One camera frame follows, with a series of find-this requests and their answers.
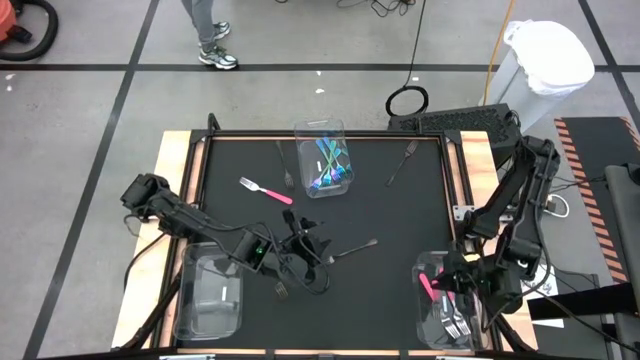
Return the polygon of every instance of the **gray pants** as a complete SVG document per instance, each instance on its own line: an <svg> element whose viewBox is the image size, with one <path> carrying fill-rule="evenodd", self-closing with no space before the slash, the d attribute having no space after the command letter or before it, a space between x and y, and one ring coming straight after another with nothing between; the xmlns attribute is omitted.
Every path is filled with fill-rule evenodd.
<svg viewBox="0 0 640 360"><path fill-rule="evenodd" d="M213 8L213 0L182 0L187 14L191 18L191 23L198 31L198 39L202 44L202 50L211 51L216 46L215 29L213 28L213 19L211 10Z"/></svg>

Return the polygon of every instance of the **trash can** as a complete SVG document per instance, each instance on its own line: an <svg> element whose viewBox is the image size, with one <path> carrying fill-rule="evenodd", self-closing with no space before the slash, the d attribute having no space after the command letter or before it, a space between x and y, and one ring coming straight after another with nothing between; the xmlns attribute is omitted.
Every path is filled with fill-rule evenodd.
<svg viewBox="0 0 640 360"><path fill-rule="evenodd" d="M580 40L553 21L510 22L504 42L511 49L491 81L487 105L507 103L523 133L595 73Z"/></svg>

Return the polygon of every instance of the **black hose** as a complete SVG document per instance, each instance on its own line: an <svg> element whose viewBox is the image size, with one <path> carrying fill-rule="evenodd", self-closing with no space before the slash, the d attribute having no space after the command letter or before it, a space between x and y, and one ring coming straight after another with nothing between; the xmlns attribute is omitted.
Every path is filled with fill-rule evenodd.
<svg viewBox="0 0 640 360"><path fill-rule="evenodd" d="M7 61L29 61L35 58L38 58L44 55L49 49L51 45L53 45L53 41L58 34L58 13L56 9L51 6L46 0L22 0L23 4L27 5L35 5L39 6L47 12L49 15L49 24L47 25L47 31L44 33L42 37L42 41L31 50L28 50L23 53L8 53L4 51L0 51L0 60Z"/></svg>

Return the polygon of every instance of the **person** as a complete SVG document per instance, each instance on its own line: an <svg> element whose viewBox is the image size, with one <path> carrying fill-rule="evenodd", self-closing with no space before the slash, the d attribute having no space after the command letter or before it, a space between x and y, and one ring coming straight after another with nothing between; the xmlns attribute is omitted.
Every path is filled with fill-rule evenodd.
<svg viewBox="0 0 640 360"><path fill-rule="evenodd" d="M182 0L182 5L198 32L200 62L222 70L231 70L236 67L238 59L227 54L227 50L217 44L217 40L231 32L231 25L226 21L213 23L211 15L213 0Z"/></svg>

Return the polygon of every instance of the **wooden table frame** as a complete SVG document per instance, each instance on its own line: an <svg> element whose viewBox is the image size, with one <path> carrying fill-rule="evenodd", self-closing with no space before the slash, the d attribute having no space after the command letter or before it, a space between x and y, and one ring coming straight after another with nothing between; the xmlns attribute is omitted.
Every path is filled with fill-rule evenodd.
<svg viewBox="0 0 640 360"><path fill-rule="evenodd" d="M450 173L455 189L455 203L458 205L472 205L467 204L465 200L465 198L469 198L469 195L471 195L473 205L482 206L498 185L489 140L484 132L460 132L459 134L461 144L456 146L454 142L448 142L446 146L451 167ZM204 175L201 173L201 165L204 161L205 142L195 142L192 153L189 154L193 136L194 134L192 134L191 131L166 131L162 138L154 170L155 174L169 181L174 192L178 192L179 190L188 203L197 201L196 194L199 192L197 187L198 184L201 183L200 180ZM248 138L236 137L234 140L248 140ZM160 231L158 230L157 222L152 221L147 224L142 224L135 253L137 254L159 235ZM185 239L177 241L177 248L174 249L173 254L181 254L186 246ZM179 271L181 266L180 257L176 256L174 259L168 258L170 243L169 236L167 236L166 239L161 240L150 249L145 256L142 256L132 268L112 341L113 347L120 346L128 341L157 304L163 281L165 283L168 281L168 279L165 279L167 261L172 263L173 275ZM495 251L495 245L495 239L488 241L485 246L485 253L493 253ZM174 297L165 313L162 330L158 334L155 334L160 347L171 346L171 327L175 310L176 298ZM533 348L537 348L537 341L526 301L516 313L505 315L505 318L527 344ZM145 347L148 347L149 344L150 342L147 341ZM508 344L504 339L502 339L502 345L505 349L508 349ZM179 352L266 354L266 350L264 349L179 349ZM370 356L400 355L398 350L275 350L276 355L313 355L319 353ZM434 356L443 354L471 355L472 353L469 351L409 351L409 356Z"/></svg>

